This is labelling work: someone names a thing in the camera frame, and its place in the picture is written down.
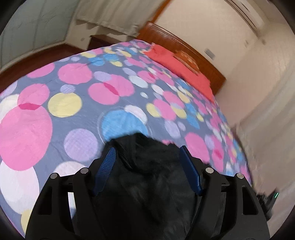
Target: screw head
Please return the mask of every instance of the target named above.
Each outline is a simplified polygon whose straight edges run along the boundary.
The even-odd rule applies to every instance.
[[[244,178],[244,175],[243,175],[242,173],[238,173],[238,174],[237,174],[237,177],[238,177],[239,179],[243,179],[243,178]]]
[[[206,168],[206,172],[207,173],[213,173],[214,172],[214,169],[213,168]]]
[[[50,178],[51,178],[51,179],[56,179],[56,178],[57,178],[57,173],[52,173],[52,174],[50,175]]]
[[[88,168],[82,168],[81,170],[80,170],[80,173],[82,173],[82,174],[86,174],[86,173],[88,173]]]

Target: wooden bed frame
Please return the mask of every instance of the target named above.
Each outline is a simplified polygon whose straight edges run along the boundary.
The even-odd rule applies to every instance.
[[[148,22],[146,26],[141,29],[137,39],[143,40],[147,43],[161,45],[171,52],[181,50],[188,53],[193,59],[196,60],[200,71],[210,80],[211,89],[214,95],[218,93],[225,82],[225,77],[198,51],[196,51],[193,47],[182,41],[177,36],[152,22]]]

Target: wooden furniture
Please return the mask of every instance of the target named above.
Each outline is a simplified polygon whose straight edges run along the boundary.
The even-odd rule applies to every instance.
[[[91,35],[91,40],[88,45],[88,51],[92,49],[97,49],[101,47],[107,47],[113,44],[117,44],[120,41],[115,38],[111,38],[107,35]]]
[[[189,54],[193,59],[196,60],[200,71],[210,80],[211,89],[214,95],[218,93],[225,82],[225,77],[198,51],[196,51],[193,47],[182,41],[177,36],[152,22],[148,22],[146,26],[141,29],[137,39],[143,40],[147,43],[161,45],[171,52],[182,50]]]

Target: yellow circle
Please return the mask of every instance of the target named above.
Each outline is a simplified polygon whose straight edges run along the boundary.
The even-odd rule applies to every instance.
[[[65,118],[75,115],[82,107],[81,98],[75,93],[55,94],[48,102],[49,112],[56,117]]]
[[[186,112],[183,109],[179,109],[173,106],[171,106],[171,108],[179,118],[186,119]]]
[[[161,117],[161,114],[157,111],[156,107],[152,103],[148,103],[146,105],[147,111],[149,112],[150,115],[152,115],[155,118]]]
[[[200,121],[200,122],[204,122],[204,118],[202,117],[202,115],[200,113],[197,113],[197,119]]]
[[[193,95],[188,90],[185,89],[184,91],[185,91],[186,95],[188,95],[191,98],[193,97]]]
[[[119,62],[119,61],[111,61],[110,63],[117,66],[117,67],[122,67],[123,66],[123,64],[121,62]]]
[[[80,53],[80,55],[86,57],[86,58],[94,58],[96,57],[95,54],[92,54],[92,53],[88,53],[88,52],[83,52],[83,53]]]
[[[235,158],[237,157],[237,151],[234,148],[232,148],[232,154]]]
[[[185,96],[182,92],[178,92],[177,94],[178,94],[179,98],[180,98],[184,103],[190,103],[190,102],[191,102],[191,100],[190,100],[187,96]]]
[[[172,78],[167,72],[165,72],[164,70],[162,70],[162,72],[169,78]]]
[[[32,213],[32,210],[25,210],[22,213],[22,217],[20,219],[20,223],[22,225],[22,229],[24,230],[24,233],[26,233],[26,231],[27,231],[27,226],[28,226],[28,223],[29,223],[29,219],[30,219],[31,213]]]
[[[104,48],[104,51],[109,54],[116,54],[111,48]]]
[[[132,57],[132,55],[130,53],[128,53],[128,52],[125,52],[125,51],[122,51],[122,50],[119,50],[119,51],[120,51],[120,53],[122,53],[127,58],[131,58]]]

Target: polka dot bedspread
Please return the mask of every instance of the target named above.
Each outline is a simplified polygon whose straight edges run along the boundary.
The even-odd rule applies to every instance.
[[[0,205],[23,236],[48,176],[89,166],[121,135],[186,145],[220,173],[249,179],[217,103],[149,59],[149,47],[133,40],[64,58],[0,94]],[[69,203],[73,214],[71,193]]]

